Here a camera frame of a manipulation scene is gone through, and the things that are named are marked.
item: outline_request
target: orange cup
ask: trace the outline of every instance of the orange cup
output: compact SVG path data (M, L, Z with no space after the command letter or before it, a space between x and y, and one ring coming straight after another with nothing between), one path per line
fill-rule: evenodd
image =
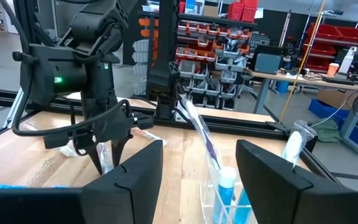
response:
M339 64L337 63L330 63L328 67L327 76L334 77L336 74L336 71L339 69Z

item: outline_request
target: clear plastic cup holder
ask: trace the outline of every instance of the clear plastic cup holder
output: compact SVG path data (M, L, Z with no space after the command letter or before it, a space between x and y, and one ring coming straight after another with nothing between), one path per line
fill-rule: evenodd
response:
M234 151L232 150L230 158L235 158ZM227 164L221 164L222 166L233 167L233 159L221 159L221 161L229 161ZM243 189L238 170L231 205L224 205L219 196L218 174L219 171L213 168L211 159L206 154L203 169L204 179L200 184L201 209L205 224L257 224L252 207L250 205L238 205Z

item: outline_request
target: robotic arm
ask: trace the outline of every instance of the robotic arm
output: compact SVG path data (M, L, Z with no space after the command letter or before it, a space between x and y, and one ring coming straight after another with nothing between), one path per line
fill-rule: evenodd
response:
M28 44L6 0L1 1L21 35L23 52L14 52L21 62L21 87L24 97L14 118L13 132L20 136L44 136L47 149L64 146L73 140L76 152L89 155L101 174L96 145L111 141L114 166L119 164L125 143L132 137L131 128L153 126L152 118L132 113L129 102L117 102L112 64L119 59L112 54L119 49L127 30L127 13L120 0L100 0L87 4L72 20L69 31L56 47ZM71 126L21 131L19 121L27 100L49 105L59 96L81 92L85 121Z

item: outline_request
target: green led light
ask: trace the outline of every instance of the green led light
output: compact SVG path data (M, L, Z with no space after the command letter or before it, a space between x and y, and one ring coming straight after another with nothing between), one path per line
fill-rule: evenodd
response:
M63 79L61 77L55 77L55 83L62 83Z

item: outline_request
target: blue marker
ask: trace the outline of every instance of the blue marker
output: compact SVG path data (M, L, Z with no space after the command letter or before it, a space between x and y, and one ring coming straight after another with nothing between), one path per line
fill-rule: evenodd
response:
M223 213L222 204L219 201L219 197L222 199L223 205L230 206L231 199L234 194L234 184L236 183L237 171L232 167L222 167L219 170L219 185L218 185L218 194L215 196L214 203L214 213L213 213L213 221L214 224L226 224L227 217ZM219 218L222 214L222 221L219 222Z
M238 205L251 205L245 189L242 190ZM237 208L236 213L234 214L234 224L246 224L248 222L251 211L252 209L250 207Z

